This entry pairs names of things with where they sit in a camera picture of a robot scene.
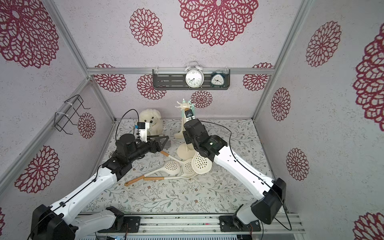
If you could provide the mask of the cream skimmer orange handle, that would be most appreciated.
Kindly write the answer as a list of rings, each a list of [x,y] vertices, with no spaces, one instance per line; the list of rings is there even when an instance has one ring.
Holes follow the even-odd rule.
[[[138,182],[139,180],[144,179],[144,177],[149,177],[150,175],[153,175],[157,172],[164,172],[168,175],[176,176],[177,174],[179,174],[181,172],[181,170],[182,170],[181,165],[177,161],[169,160],[169,161],[166,161],[162,167],[159,167],[153,171],[150,171],[150,172],[148,172],[148,173],[146,173],[146,174],[144,174],[138,178],[135,178],[133,180],[125,182],[125,187],[128,187],[128,186]]]

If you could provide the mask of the cream skimmer brown handle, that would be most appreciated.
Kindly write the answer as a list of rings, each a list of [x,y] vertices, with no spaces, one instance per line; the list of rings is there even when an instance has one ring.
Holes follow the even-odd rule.
[[[174,156],[172,156],[172,155],[170,155],[164,151],[161,151],[161,154],[170,158],[171,160],[178,162],[181,165],[182,174],[180,174],[180,177],[193,177],[197,174],[196,171],[192,168],[192,158],[187,159],[187,160],[179,160],[178,158],[176,158],[176,157],[174,157]]]

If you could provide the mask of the cream skimmer wooden handle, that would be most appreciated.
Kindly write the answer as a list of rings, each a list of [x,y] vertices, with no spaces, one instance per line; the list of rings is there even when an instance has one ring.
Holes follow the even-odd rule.
[[[213,163],[209,158],[205,158],[201,156],[199,152],[196,152],[192,159],[191,165],[197,174],[203,175],[212,169]]]

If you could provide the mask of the cream skimmer tan handle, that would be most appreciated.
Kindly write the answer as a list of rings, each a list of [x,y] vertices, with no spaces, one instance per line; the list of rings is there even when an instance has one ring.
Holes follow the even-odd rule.
[[[174,176],[174,177],[144,177],[144,181],[160,181],[160,180],[180,180],[180,179],[190,179],[198,174],[182,174],[180,176]]]

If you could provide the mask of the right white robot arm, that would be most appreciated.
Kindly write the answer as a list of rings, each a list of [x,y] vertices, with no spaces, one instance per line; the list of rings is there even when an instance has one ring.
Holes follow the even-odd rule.
[[[187,144],[223,167],[236,177],[256,199],[253,203],[240,206],[233,219],[235,223],[247,225],[253,221],[270,225],[276,219],[280,209],[285,209],[287,184],[284,180],[272,179],[248,164],[231,148],[231,141],[225,141],[217,135],[209,135],[205,121],[190,120],[184,124],[184,138]]]

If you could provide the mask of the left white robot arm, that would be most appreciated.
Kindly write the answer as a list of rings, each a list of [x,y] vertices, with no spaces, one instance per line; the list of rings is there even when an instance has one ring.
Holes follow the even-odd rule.
[[[96,173],[61,200],[50,206],[40,205],[33,211],[30,240],[79,240],[113,226],[122,227],[124,214],[115,207],[79,217],[79,213],[105,189],[117,183],[131,169],[134,161],[148,153],[161,152],[168,136],[148,137],[145,141],[133,134],[116,140],[111,158],[101,164]]]

